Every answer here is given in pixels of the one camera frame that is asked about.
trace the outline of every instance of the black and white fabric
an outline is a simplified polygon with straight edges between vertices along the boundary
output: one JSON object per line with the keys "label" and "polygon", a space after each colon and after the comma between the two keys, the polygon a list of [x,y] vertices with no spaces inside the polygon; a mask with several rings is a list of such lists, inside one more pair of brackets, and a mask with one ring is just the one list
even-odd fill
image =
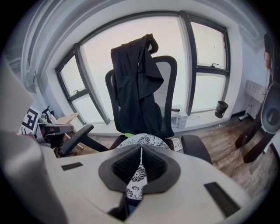
{"label": "black and white fabric", "polygon": [[[123,141],[117,148],[135,144],[148,144],[157,147],[170,149],[168,145],[160,138],[150,134],[137,134]],[[126,187],[126,196],[134,200],[142,200],[143,187],[147,184],[147,175],[142,164],[142,149],[140,157],[140,165],[133,175],[131,181]]]}

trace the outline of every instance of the white cloth with pattern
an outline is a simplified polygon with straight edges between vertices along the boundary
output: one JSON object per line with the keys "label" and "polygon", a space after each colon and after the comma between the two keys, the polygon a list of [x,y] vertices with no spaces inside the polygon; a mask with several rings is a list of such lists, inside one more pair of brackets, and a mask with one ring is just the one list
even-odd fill
{"label": "white cloth with pattern", "polygon": [[[117,148],[135,144],[154,145],[166,149],[170,149],[168,145],[160,138],[150,134],[137,134],[124,140]],[[126,187],[126,196],[134,200],[142,200],[143,187],[147,184],[147,175],[142,164],[142,149],[140,157],[140,165],[133,175],[131,181]]]}

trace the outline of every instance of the black clothing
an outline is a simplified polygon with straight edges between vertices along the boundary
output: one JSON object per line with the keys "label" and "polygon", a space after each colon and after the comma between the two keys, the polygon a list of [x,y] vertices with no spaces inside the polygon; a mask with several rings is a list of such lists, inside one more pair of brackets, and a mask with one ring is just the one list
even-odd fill
{"label": "black clothing", "polygon": [[113,87],[120,106],[120,123],[128,133],[159,136],[161,111],[154,92],[163,83],[161,73],[148,51],[152,34],[111,50]]}

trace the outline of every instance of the chair armrest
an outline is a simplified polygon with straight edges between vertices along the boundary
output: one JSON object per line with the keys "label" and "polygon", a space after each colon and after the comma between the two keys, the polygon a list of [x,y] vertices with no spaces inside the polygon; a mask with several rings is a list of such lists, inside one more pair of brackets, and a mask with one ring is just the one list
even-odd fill
{"label": "chair armrest", "polygon": [[75,146],[82,141],[85,136],[88,136],[88,133],[94,128],[92,124],[88,124],[77,133],[75,133],[64,145],[62,148],[61,155],[67,156]]}
{"label": "chair armrest", "polygon": [[202,140],[195,135],[183,135],[181,137],[184,154],[203,159],[212,164],[211,157]]}

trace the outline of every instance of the window frame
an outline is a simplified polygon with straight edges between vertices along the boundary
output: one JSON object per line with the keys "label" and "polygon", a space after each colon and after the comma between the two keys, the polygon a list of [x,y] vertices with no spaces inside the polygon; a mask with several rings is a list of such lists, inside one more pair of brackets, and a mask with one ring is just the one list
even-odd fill
{"label": "window frame", "polygon": [[[230,76],[230,46],[229,46],[229,38],[228,38],[227,29],[225,27],[220,26],[203,17],[189,14],[186,11],[182,11],[182,10],[181,11],[167,11],[167,10],[146,11],[146,12],[135,13],[135,14],[131,14],[131,15],[127,15],[127,16],[115,19],[115,20],[110,21],[110,22],[100,26],[99,28],[93,30],[88,35],[86,35],[84,38],[82,38],[78,43],[73,44],[73,47],[61,60],[61,62],[59,63],[59,65],[57,66],[57,68],[55,70],[56,70],[56,74],[57,74],[57,77],[59,80],[59,84],[63,90],[63,93],[74,112],[77,112],[77,110],[75,109],[72,101],[81,96],[89,94],[92,102],[94,103],[97,111],[99,112],[99,114],[102,117],[102,119],[104,120],[104,122],[106,124],[110,123],[110,119],[107,117],[105,110],[103,109],[102,104],[100,103],[100,101],[95,93],[93,86],[90,84],[91,83],[90,78],[86,72],[84,61],[81,56],[81,46],[85,42],[87,42],[89,39],[93,38],[97,34],[103,32],[104,30],[106,30],[110,27],[116,26],[118,24],[130,21],[130,20],[134,20],[134,19],[138,19],[138,18],[145,18],[145,17],[152,17],[152,16],[175,16],[175,17],[180,17],[183,22],[182,29],[185,31],[185,36],[187,38],[187,40],[185,39],[185,41],[188,42],[188,44],[190,45],[189,49],[186,49],[186,50],[187,51],[190,50],[190,55],[191,55],[191,57],[190,57],[191,58],[191,64],[190,64],[191,72],[189,74],[190,82],[188,83],[190,90],[189,90],[189,94],[187,97],[187,103],[186,103],[186,109],[185,109],[187,114],[188,115],[191,114],[191,110],[192,110],[192,106],[193,106],[197,72],[224,75],[226,77],[226,81],[225,81],[225,85],[224,85],[222,100],[225,99],[227,91],[228,91],[229,76]],[[195,22],[195,23],[199,23],[199,24],[208,26],[208,27],[218,30],[224,34],[224,43],[225,43],[225,51],[226,51],[226,69],[225,70],[220,69],[220,68],[215,68],[215,67],[197,65],[196,43],[195,43],[195,39],[194,39],[194,33],[193,33],[192,26],[191,26],[191,22]],[[78,69],[80,72],[80,76],[81,76],[82,81],[85,86],[85,90],[82,90],[70,97],[68,94],[67,88],[63,82],[63,79],[61,76],[61,70],[64,68],[66,63],[73,56],[75,56],[76,63],[77,63],[77,66],[78,66]],[[78,116],[78,118],[82,122],[83,125],[86,124],[80,116]]]}

